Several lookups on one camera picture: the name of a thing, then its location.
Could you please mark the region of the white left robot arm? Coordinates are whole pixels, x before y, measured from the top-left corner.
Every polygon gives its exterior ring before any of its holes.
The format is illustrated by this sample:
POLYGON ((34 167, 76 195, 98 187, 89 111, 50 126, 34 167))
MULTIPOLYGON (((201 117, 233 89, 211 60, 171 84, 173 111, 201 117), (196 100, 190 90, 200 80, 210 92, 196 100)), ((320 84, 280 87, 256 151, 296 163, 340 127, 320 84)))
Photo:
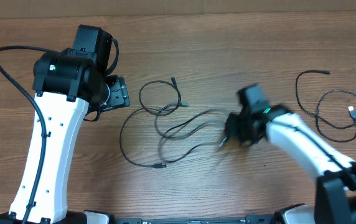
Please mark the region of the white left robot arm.
POLYGON ((33 68, 35 109, 26 166, 9 211, 0 223, 114 223, 113 215, 71 212, 67 186, 81 124, 89 113, 129 106, 125 81, 110 52, 118 42, 99 27, 80 25, 73 46, 43 49, 33 68))

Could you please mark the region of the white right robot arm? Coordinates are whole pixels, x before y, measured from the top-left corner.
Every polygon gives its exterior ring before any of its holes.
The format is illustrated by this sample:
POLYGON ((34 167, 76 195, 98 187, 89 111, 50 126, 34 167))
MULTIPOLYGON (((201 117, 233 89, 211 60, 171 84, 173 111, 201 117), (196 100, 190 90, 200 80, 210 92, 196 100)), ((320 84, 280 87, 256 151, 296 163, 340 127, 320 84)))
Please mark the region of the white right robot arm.
POLYGON ((265 138, 294 159, 316 184, 313 206, 277 211, 272 223, 356 223, 356 161, 334 149, 301 117, 283 105, 271 106, 258 84, 238 90, 242 109, 230 113, 226 139, 252 146, 265 138))

